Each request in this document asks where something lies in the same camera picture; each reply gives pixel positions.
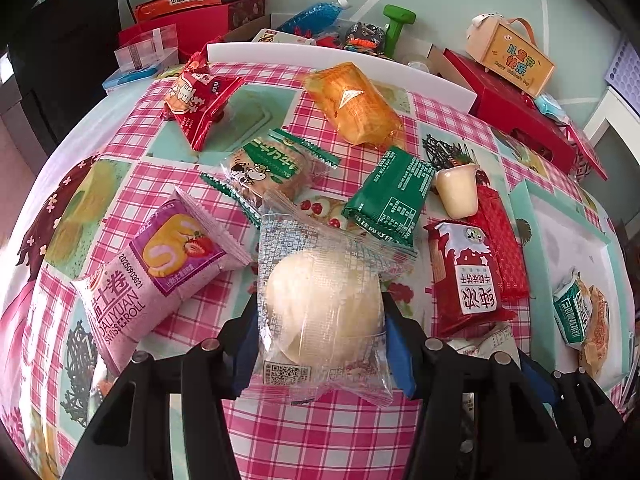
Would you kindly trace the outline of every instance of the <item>checkered tablecloth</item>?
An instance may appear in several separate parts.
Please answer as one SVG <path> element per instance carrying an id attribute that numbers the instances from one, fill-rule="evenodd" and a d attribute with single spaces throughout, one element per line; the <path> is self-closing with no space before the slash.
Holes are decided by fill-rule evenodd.
<path id="1" fill-rule="evenodd" d="M 242 75 L 248 83 L 296 91 L 283 127 L 342 159 L 339 168 L 315 184 L 318 193 L 344 199 L 351 197 L 380 160 L 380 152 L 350 146 L 332 129 L 300 84 L 300 75 L 308 69 L 219 63 L 212 70 Z M 95 234 L 83 272 L 92 272 L 98 264 L 113 258 L 175 186 L 188 191 L 236 239 L 255 250 L 257 232 L 239 207 L 200 179 L 200 172 L 207 168 L 150 156 L 148 150 L 162 128 L 162 97 L 171 83 L 172 80 L 153 83 L 102 152 L 102 159 L 124 162 L 130 167 Z M 541 162 L 546 174 L 521 164 L 482 121 L 410 92 L 402 95 L 408 108 L 399 114 L 406 129 L 409 152 L 424 158 L 422 136 L 436 128 L 475 155 L 482 153 L 494 160 L 498 168 L 495 171 L 504 180 L 506 192 L 529 178 L 550 192 L 557 194 L 559 190 L 582 204 L 580 190 L 567 177 L 546 162 Z M 583 207 L 585 216 L 600 227 L 600 213 L 586 205 Z M 428 203 L 424 223 L 436 218 Z M 430 332 L 436 323 L 437 306 L 431 293 L 425 238 L 418 238 L 422 263 L 412 283 L 419 286 L 412 285 L 412 299 L 408 303 L 426 332 Z M 246 284 L 252 280 L 250 269 L 226 272 L 185 302 L 176 314 L 156 328 L 149 343 L 156 358 L 163 356 L 164 348 L 171 354 L 216 335 L 227 319 L 238 314 L 237 305 L 248 296 Z M 517 312 L 512 323 L 513 333 L 518 345 L 529 351 L 528 301 L 508 304 L 507 308 Z M 24 430 L 28 441 L 25 453 L 37 456 L 39 449 L 45 450 L 50 470 L 56 473 L 68 462 L 82 433 L 81 427 L 62 421 L 60 407 L 64 396 L 62 375 L 67 366 L 64 345 L 76 309 L 82 309 L 82 305 L 68 277 L 45 264 L 35 285 L 23 338 L 22 364 L 28 373 L 23 377 L 21 406 L 31 409 L 31 413 L 22 413 L 22 420 L 29 426 Z M 324 394 L 303 406 L 251 399 L 224 405 L 236 459 L 242 476 L 248 480 L 399 479 L 412 443 L 419 407 L 418 402 L 407 400 L 399 390 L 394 392 L 393 403 L 386 408 L 377 408 L 343 391 Z"/>

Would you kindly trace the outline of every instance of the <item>orange snack package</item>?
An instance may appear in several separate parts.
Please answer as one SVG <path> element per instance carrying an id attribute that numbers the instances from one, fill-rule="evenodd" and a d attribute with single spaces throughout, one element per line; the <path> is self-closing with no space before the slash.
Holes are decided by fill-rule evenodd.
<path id="1" fill-rule="evenodd" d="M 403 147 L 400 117 L 352 62 L 313 72 L 304 78 L 304 85 L 347 142 Z"/>

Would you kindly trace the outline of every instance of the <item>purple label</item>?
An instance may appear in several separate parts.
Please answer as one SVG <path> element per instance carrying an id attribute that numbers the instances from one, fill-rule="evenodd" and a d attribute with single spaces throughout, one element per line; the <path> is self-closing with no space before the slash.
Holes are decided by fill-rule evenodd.
<path id="1" fill-rule="evenodd" d="M 163 204 L 130 247 L 165 296 L 225 254 L 179 200 Z"/>

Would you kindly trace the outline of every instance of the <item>round bread bun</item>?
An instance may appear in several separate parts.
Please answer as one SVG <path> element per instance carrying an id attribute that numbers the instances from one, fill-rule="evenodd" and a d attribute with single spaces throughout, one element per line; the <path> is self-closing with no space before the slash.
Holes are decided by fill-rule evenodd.
<path id="1" fill-rule="evenodd" d="M 291 361 L 341 367 L 366 357 L 382 332 L 378 274 L 354 256 L 327 250 L 290 254 L 273 267 L 265 291 L 274 334 Z"/>

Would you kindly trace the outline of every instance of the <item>green dumbbell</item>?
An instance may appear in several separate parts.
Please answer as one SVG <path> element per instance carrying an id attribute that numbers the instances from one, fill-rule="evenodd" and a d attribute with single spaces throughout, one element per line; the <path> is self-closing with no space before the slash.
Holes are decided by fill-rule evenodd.
<path id="1" fill-rule="evenodd" d="M 389 27 L 386 30 L 385 37 L 385 56 L 392 58 L 396 51 L 396 43 L 398 43 L 398 38 L 400 38 L 400 33 L 402 32 L 402 26 L 415 23 L 415 12 L 395 5 L 386 5 L 382 13 L 389 18 Z"/>

